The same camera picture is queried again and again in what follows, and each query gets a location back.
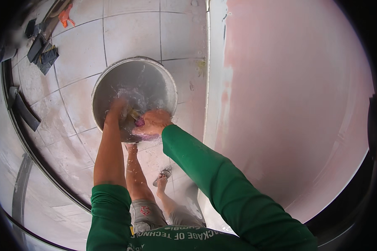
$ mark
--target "foot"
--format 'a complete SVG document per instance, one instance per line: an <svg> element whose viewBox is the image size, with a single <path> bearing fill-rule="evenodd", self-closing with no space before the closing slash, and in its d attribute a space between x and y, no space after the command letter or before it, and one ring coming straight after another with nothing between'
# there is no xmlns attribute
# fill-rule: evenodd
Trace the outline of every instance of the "foot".
<svg viewBox="0 0 377 251"><path fill-rule="evenodd" d="M164 174L159 174L156 182L158 184L158 190L156 191L156 196L160 197L161 195L165 194L165 188L166 188L168 179L166 178Z"/></svg>
<svg viewBox="0 0 377 251"><path fill-rule="evenodd" d="M124 144L126 146L127 152L132 155L136 155L138 152L137 144Z"/></svg>

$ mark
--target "white floor tile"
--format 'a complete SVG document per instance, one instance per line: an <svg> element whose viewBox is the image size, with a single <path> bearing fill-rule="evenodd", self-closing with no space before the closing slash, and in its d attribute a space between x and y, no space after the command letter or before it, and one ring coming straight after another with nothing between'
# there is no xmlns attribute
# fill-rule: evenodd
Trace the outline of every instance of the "white floor tile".
<svg viewBox="0 0 377 251"><path fill-rule="evenodd" d="M169 157L163 153L163 145L140 151L137 158L144 174L159 172L170 165Z"/></svg>
<svg viewBox="0 0 377 251"><path fill-rule="evenodd" d="M205 100L178 104L172 122L202 142Z"/></svg>
<svg viewBox="0 0 377 251"><path fill-rule="evenodd" d="M151 147L155 147L157 145L162 145L162 138L159 138L159 140L155 141L142 141L137 144L138 151L142 151Z"/></svg>
<svg viewBox="0 0 377 251"><path fill-rule="evenodd" d="M124 58L160 60L159 13L134 13L104 19L108 65Z"/></svg>
<svg viewBox="0 0 377 251"><path fill-rule="evenodd" d="M205 16L161 13L162 60L205 57Z"/></svg>
<svg viewBox="0 0 377 251"><path fill-rule="evenodd" d="M76 26L102 18L103 0L74 0L69 17L75 22ZM53 30L52 37L71 28L73 28L73 25L70 22L67 22L67 27L65 28L62 23L59 22Z"/></svg>
<svg viewBox="0 0 377 251"><path fill-rule="evenodd" d="M146 11L159 11L159 0L105 0L104 3L104 17Z"/></svg>
<svg viewBox="0 0 377 251"><path fill-rule="evenodd" d="M85 168L62 176L67 185L77 194L91 194L94 186L94 167Z"/></svg>
<svg viewBox="0 0 377 251"><path fill-rule="evenodd" d="M176 197L183 197L185 195L186 189L191 186L194 182L187 175L182 176L173 181L174 194Z"/></svg>
<svg viewBox="0 0 377 251"><path fill-rule="evenodd" d="M20 72L22 93L29 105L59 89L53 66L45 76L34 63L29 63L28 58L25 57L18 63L18 70Z"/></svg>
<svg viewBox="0 0 377 251"><path fill-rule="evenodd" d="M59 175L65 175L65 170L60 166L60 164L56 161L53 157L52 153L49 151L47 147L39 149L40 154L49 164L49 166Z"/></svg>
<svg viewBox="0 0 377 251"><path fill-rule="evenodd" d="M42 171L35 165L32 165L26 194L35 197L41 204L48 206L64 206L71 205L72 201L66 196L59 196L61 193L51 181L42 173Z"/></svg>
<svg viewBox="0 0 377 251"><path fill-rule="evenodd" d="M179 59L162 62L176 82L178 103L206 98L203 59Z"/></svg>
<svg viewBox="0 0 377 251"><path fill-rule="evenodd" d="M102 19L70 29L53 38L59 48L55 61L60 88L101 73L106 68Z"/></svg>
<svg viewBox="0 0 377 251"><path fill-rule="evenodd" d="M18 63L18 51L14 57L11 58L11 68L14 68Z"/></svg>
<svg viewBox="0 0 377 251"><path fill-rule="evenodd" d="M57 163L59 163L68 174L94 165L77 135L71 136L70 138L63 138L47 148L52 153Z"/></svg>
<svg viewBox="0 0 377 251"><path fill-rule="evenodd" d="M87 149L89 155L95 161L98 155L99 144L102 140L102 132L99 128L94 128L80 133L79 136L85 149Z"/></svg>
<svg viewBox="0 0 377 251"><path fill-rule="evenodd" d="M180 12L195 15L206 13L206 0L160 0L161 11Z"/></svg>
<svg viewBox="0 0 377 251"><path fill-rule="evenodd" d="M173 180L180 179L181 177L186 175L186 173L183 171L183 169L181 169L181 167L177 163L173 163L171 165L171 168Z"/></svg>
<svg viewBox="0 0 377 251"><path fill-rule="evenodd" d="M77 133L96 127L91 113L91 93L98 77L95 75L60 89Z"/></svg>
<svg viewBox="0 0 377 251"><path fill-rule="evenodd" d="M75 134L59 91L35 103L31 109L40 118L38 132L47 146Z"/></svg>

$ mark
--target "flip-flop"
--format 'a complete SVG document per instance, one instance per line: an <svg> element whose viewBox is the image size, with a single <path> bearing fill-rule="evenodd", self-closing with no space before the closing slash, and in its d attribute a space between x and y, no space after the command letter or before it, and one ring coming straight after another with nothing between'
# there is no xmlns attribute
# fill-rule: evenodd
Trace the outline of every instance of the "flip-flop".
<svg viewBox="0 0 377 251"><path fill-rule="evenodd" d="M168 178L172 175L171 172L168 171L167 169L161 171L159 174L164 174L164 175L166 176L166 180L168 180ZM154 187L158 187L158 179L159 179L159 178L157 178L157 179L152 183L152 185L153 185Z"/></svg>

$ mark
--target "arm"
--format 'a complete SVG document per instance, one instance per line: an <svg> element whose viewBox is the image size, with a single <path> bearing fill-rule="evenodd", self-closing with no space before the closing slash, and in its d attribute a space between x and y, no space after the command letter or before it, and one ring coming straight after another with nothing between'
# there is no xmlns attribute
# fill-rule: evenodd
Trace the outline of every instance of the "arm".
<svg viewBox="0 0 377 251"><path fill-rule="evenodd" d="M87 251L126 249L131 236L131 198L124 177L119 117L124 100L112 103L103 126L102 140L94 167L92 223Z"/></svg>
<svg viewBox="0 0 377 251"><path fill-rule="evenodd" d="M260 193L232 162L176 125L162 132L164 153L210 199L241 238L267 250L315 250L316 238L270 197Z"/></svg>

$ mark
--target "person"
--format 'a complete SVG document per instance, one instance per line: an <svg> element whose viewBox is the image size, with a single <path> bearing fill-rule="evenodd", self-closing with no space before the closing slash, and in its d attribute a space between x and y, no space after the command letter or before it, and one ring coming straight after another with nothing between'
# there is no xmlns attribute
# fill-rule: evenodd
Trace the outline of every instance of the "person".
<svg viewBox="0 0 377 251"><path fill-rule="evenodd" d="M128 148L125 176L122 145L116 137L120 135L119 119L125 105L124 100L116 100L105 118L94 167L92 224L87 251L317 249L317 240L305 225L254 188L228 158L172 124L169 113L162 109L143 114L141 118L145 124L134 128L133 133L160 134L164 153L196 183L238 236L184 222L166 225L162 217L136 217L134 228L138 232L131 234L131 204L132 208L148 206L151 211L148 215L161 213L140 171L134 146ZM161 185L159 188L164 181L162 177L157 181ZM158 191L170 216L177 205L162 198L161 190ZM132 210L133 217L137 210Z"/></svg>

